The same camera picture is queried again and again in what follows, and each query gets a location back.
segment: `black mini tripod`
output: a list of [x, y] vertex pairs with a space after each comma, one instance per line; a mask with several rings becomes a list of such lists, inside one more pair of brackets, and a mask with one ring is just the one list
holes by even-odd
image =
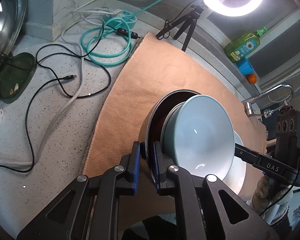
[[188, 47], [189, 41], [194, 32], [194, 28], [197, 25], [197, 20], [199, 19], [200, 15], [203, 12], [203, 8], [199, 5], [191, 5], [190, 7], [193, 8], [193, 10], [190, 13], [183, 15], [178, 20], [176, 20], [172, 23], [169, 23], [169, 22], [166, 23], [164, 25], [164, 28], [156, 35], [157, 39], [160, 39], [167, 32], [172, 30], [174, 27], [176, 27], [179, 24], [181, 24], [182, 22], [184, 22], [184, 24], [180, 27], [180, 29], [178, 30], [176, 35], [174, 35], [173, 39], [174, 40], [178, 39], [180, 37], [180, 35], [190, 26], [188, 34], [185, 39], [185, 42], [183, 43], [183, 46], [182, 46], [182, 51], [186, 51], [186, 48]]

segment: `speckled countertop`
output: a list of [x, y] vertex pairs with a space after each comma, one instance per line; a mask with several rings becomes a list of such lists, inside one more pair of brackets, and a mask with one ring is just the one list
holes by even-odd
[[[87, 29], [86, 27], [83, 23], [76, 25], [67, 33], [67, 37], [72, 41], [78, 41], [81, 34]], [[142, 37], [148, 31], [154, 34], [158, 32], [156, 28], [141, 21], [137, 22], [133, 31]], [[182, 47], [180, 42], [173, 39], [166, 41], [178, 48]], [[64, 44], [60, 38], [56, 43]], [[37, 50], [45, 44], [48, 44], [45, 40], [20, 35], [13, 54], [29, 52], [35, 55]], [[68, 44], [66, 46], [79, 52], [75, 46]], [[102, 40], [96, 51], [112, 54], [119, 52], [124, 47], [125, 41], [114, 35]], [[57, 47], [48, 47], [41, 51], [39, 58], [57, 51], [60, 51]], [[213, 73], [240, 99], [243, 99], [236, 89], [204, 59], [190, 49], [187, 49], [187, 54]], [[103, 60], [105, 62], [112, 61], [112, 59]], [[59, 77], [71, 74], [80, 77], [79, 59], [57, 55], [44, 61], [43, 65], [53, 68]], [[112, 77], [111, 86], [92, 98], [76, 100], [72, 107], [62, 114], [45, 145], [39, 162], [31, 173], [17, 174], [0, 168], [0, 225], [11, 236], [16, 237], [21, 229], [80, 172], [84, 153], [98, 115], [122, 68], [123, 65], [108, 68]], [[101, 68], [86, 63], [84, 71], [86, 79], [81, 95], [93, 93], [106, 86], [108, 77]], [[54, 76], [49, 70], [37, 67], [31, 82], [18, 100], [9, 105], [0, 103], [4, 112], [0, 128], [1, 156], [23, 162], [31, 160], [25, 132], [26, 108], [35, 91], [53, 78]], [[80, 79], [76, 78], [64, 85], [68, 93], [76, 91], [79, 81]], [[51, 84], [43, 89], [33, 101], [28, 116], [28, 127], [35, 153], [50, 120], [68, 100], [69, 98], [62, 94], [58, 85]]]

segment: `glove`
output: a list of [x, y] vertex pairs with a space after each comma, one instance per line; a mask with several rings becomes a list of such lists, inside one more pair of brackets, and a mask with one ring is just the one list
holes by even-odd
[[[269, 177], [263, 176], [257, 183], [252, 198], [248, 201], [248, 205], [257, 213], [261, 214], [269, 205], [278, 200], [288, 188], [280, 190], [270, 201], [267, 199], [269, 193]], [[289, 202], [292, 199], [292, 190], [277, 204], [269, 208], [262, 216], [269, 225], [278, 222], [288, 211]]]

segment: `coiled teal cord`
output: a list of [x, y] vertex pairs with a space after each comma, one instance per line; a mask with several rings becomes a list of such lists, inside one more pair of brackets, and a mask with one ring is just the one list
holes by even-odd
[[[162, 0], [157, 0], [157, 1], [155, 1], [154, 3], [148, 5], [147, 7], [145, 7], [145, 8], [143, 8], [143, 9], [141, 9], [141, 10], [135, 12], [134, 14], [132, 14], [131, 16], [129, 16], [129, 17], [127, 18], [127, 20], [130, 19], [130, 18], [133, 17], [133, 16], [136, 16], [137, 14], [139, 14], [139, 13], [145, 11], [145, 10], [148, 10], [149, 8], [151, 8], [152, 6], [156, 5], [157, 3], [161, 2], [161, 1], [162, 1]], [[114, 29], [107, 27], [107, 25], [108, 25], [110, 22], [112, 22], [112, 21], [120, 21], [120, 22], [121, 22], [121, 23], [117, 24], [117, 26], [115, 27], [115, 29], [118, 29], [119, 27], [121, 27], [122, 24], [125, 25], [126, 30], [128, 31], [128, 37], [125, 37], [125, 36], [122, 36], [122, 37], [127, 41], [127, 46], [126, 46], [121, 52], [115, 53], [115, 54], [100, 54], [100, 53], [92, 52], [92, 53], [90, 53], [90, 54], [88, 55], [88, 57], [89, 57], [90, 60], [92, 60], [94, 63], [96, 63], [96, 64], [98, 64], [98, 65], [102, 65], [102, 66], [104, 66], [104, 67], [114, 67], [114, 66], [120, 65], [121, 63], [124, 63], [124, 62], [129, 58], [129, 56], [130, 56], [130, 54], [131, 54], [131, 52], [132, 52], [132, 50], [133, 50], [133, 44], [132, 44], [132, 42], [131, 42], [131, 35], [130, 35], [130, 28], [129, 28], [129, 25], [128, 25], [128, 23], [127, 23], [125, 20], [123, 20], [122, 18], [118, 18], [118, 17], [117, 17], [117, 18], [111, 18], [110, 20], [108, 20], [108, 21], [106, 21], [106, 22], [104, 23], [104, 29], [105, 29], [105, 32], [103, 33], [102, 39], [106, 38], [110, 33], [115, 32]], [[89, 48], [90, 48], [90, 46], [92, 45], [92, 43], [93, 43], [95, 40], [98, 40], [98, 39], [99, 39], [100, 30], [101, 30], [101, 27], [93, 28], [93, 29], [91, 29], [91, 30], [86, 31], [84, 34], [82, 34], [82, 36], [81, 36], [81, 46], [82, 46], [82, 48], [83, 48], [86, 52], [90, 51]], [[94, 32], [94, 31], [98, 31], [98, 35], [95, 36], [95, 37], [93, 37], [93, 38], [88, 42], [88, 44], [85, 45], [84, 42], [83, 42], [85, 36], [86, 36], [88, 33], [91, 33], [91, 32]], [[127, 55], [126, 55], [123, 59], [121, 59], [121, 60], [119, 60], [119, 61], [117, 61], [117, 62], [113, 62], [113, 63], [104, 63], [104, 62], [100, 62], [100, 61], [97, 61], [97, 60], [94, 58], [94, 56], [95, 56], [95, 57], [101, 57], [101, 58], [114, 58], [114, 57], [119, 57], [119, 56], [123, 55], [127, 50], [128, 50], [128, 53], [127, 53]]]

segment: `green pump bottle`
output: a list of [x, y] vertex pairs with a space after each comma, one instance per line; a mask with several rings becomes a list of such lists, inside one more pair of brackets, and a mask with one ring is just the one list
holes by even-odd
[[232, 41], [225, 46], [224, 52], [227, 57], [235, 63], [253, 52], [260, 45], [259, 37], [267, 32], [268, 30], [266, 27], [263, 27], [256, 32], [247, 31], [235, 41]]

